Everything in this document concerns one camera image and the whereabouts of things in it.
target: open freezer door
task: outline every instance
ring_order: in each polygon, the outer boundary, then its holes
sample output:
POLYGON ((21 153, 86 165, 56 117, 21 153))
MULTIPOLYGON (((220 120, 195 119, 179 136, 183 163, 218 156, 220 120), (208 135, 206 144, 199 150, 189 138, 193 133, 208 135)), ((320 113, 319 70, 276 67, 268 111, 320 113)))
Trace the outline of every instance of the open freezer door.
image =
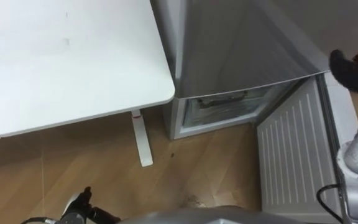
MULTIPOLYGON (((327 87, 324 75, 309 78, 257 127, 262 210, 301 222, 337 223, 316 199, 321 187, 336 184, 339 178, 332 150, 332 142, 338 140, 329 131, 332 127, 327 124, 326 96, 322 96, 319 79, 327 87)), ((344 89, 337 83, 335 87, 344 89)), ((347 137, 353 138, 355 132, 347 137)), ((341 216, 337 190, 325 192, 323 201, 341 216)))

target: desk leg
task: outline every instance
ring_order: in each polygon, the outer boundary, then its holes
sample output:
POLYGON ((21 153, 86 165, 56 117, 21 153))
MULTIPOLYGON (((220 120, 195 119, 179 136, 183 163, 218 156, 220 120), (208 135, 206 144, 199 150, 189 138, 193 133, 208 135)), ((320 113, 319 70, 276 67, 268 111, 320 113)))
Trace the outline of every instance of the desk leg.
POLYGON ((149 140, 147 139, 146 128, 144 126, 144 120, 140 110, 131 111, 132 123, 134 124, 135 137, 137 150, 139 151, 139 158, 142 167, 153 164, 153 157, 150 150, 149 140))

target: freezer shelf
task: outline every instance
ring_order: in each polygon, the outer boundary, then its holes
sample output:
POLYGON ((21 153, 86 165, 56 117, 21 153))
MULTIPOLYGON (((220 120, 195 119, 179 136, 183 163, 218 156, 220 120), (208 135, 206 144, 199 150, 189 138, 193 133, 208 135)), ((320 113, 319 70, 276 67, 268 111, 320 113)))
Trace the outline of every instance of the freezer shelf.
POLYGON ((184 128, 211 124, 251 114, 264 102, 270 87, 187 101, 184 128))

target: gray refrigerator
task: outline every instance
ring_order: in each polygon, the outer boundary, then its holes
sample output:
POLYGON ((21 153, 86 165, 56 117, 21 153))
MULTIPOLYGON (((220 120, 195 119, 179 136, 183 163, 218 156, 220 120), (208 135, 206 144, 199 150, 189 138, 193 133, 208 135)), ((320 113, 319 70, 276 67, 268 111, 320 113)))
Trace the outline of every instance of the gray refrigerator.
POLYGON ((255 121, 296 81, 358 53, 358 0, 151 0, 175 98, 170 138, 255 121))

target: refrigerator door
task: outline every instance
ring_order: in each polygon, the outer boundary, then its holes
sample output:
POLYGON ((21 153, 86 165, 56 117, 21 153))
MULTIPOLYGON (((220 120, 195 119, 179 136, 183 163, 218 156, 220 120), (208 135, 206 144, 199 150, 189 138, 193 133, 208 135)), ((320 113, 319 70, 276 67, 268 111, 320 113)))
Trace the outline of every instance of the refrigerator door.
POLYGON ((328 70, 334 49, 358 53, 358 0, 154 2, 177 98, 298 79, 328 70))
MULTIPOLYGON (((349 90, 330 72, 311 77, 257 126, 262 210, 307 223, 337 223, 316 201, 316 192, 342 183, 336 154, 358 129, 349 90)), ((346 219, 337 190, 323 201, 346 219)))
MULTIPOLYGON (((335 184, 324 112, 315 77, 306 81, 257 127, 262 210, 307 223, 336 223, 316 192, 335 184)), ((341 214, 336 190, 323 194, 341 214)))

